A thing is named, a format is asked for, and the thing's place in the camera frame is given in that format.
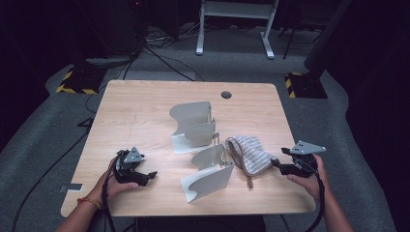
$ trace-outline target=white stand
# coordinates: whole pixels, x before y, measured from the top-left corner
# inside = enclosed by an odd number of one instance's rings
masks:
[[[278,1],[274,4],[250,4],[250,3],[232,3],[232,2],[213,2],[202,0],[200,27],[198,43],[196,45],[196,54],[202,55],[204,51],[204,23],[205,15],[209,16],[230,16],[230,17],[247,17],[268,19],[265,32],[261,32],[262,43],[265,46],[266,54],[269,59],[274,59],[275,55],[268,41],[271,31],[272,22],[276,12]]]
[[[192,158],[191,162],[198,167],[198,171],[181,179],[182,189],[189,203],[226,188],[235,164],[225,156],[224,151],[223,145],[219,144]]]
[[[171,136],[175,154],[207,149],[219,136],[209,101],[177,104],[169,110],[169,115],[178,123]]]

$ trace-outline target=black equipment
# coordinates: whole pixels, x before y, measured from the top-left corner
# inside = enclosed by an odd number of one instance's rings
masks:
[[[136,167],[145,160],[145,156],[139,154],[135,147],[132,147],[130,151],[121,150],[117,155],[119,159],[117,159],[113,171],[119,183],[135,182],[139,186],[145,187],[157,175],[157,172],[142,174],[135,171]]]

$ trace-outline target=wooden table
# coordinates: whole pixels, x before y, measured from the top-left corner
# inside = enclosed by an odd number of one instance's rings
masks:
[[[223,99],[222,91],[232,98]],[[135,146],[145,161],[136,171],[158,171],[147,187],[118,195],[110,205],[113,216],[193,216],[291,214],[315,210],[306,191],[271,167],[247,187],[243,171],[234,168],[228,186],[191,203],[181,179],[197,171],[190,163],[196,153],[176,155],[171,134],[177,122],[169,116],[172,106],[209,101],[217,121],[220,141],[236,134],[257,136],[266,152],[282,163],[291,158],[280,148],[294,146],[277,89],[272,84],[187,81],[111,80],[91,128],[72,183],[82,191],[69,191],[61,214],[66,217],[76,198],[86,195],[119,150]]]

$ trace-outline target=bracelet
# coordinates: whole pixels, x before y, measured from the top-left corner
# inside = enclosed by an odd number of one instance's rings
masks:
[[[92,199],[90,199],[90,198],[88,198],[88,197],[86,197],[86,196],[77,199],[77,205],[79,205],[79,204],[82,203],[82,202],[91,202],[91,203],[93,203],[95,206],[97,206],[97,208],[98,208],[99,210],[102,208],[102,206],[100,205],[100,203],[98,203],[97,201],[92,200]]]

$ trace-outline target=metal frame leg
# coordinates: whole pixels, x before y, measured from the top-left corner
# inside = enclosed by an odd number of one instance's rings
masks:
[[[272,6],[271,14],[269,16],[269,20],[268,20],[268,23],[266,25],[266,31],[260,33],[262,43],[265,46],[266,55],[268,56],[268,59],[271,59],[271,60],[275,58],[275,54],[274,54],[274,51],[271,48],[271,44],[269,43],[268,37],[269,37],[269,33],[271,32],[272,22],[274,21],[276,11],[277,10],[275,9],[275,7]]]
[[[205,0],[203,0],[201,4],[201,17],[199,20],[199,35],[198,43],[196,44],[196,55],[202,55],[204,53]]]

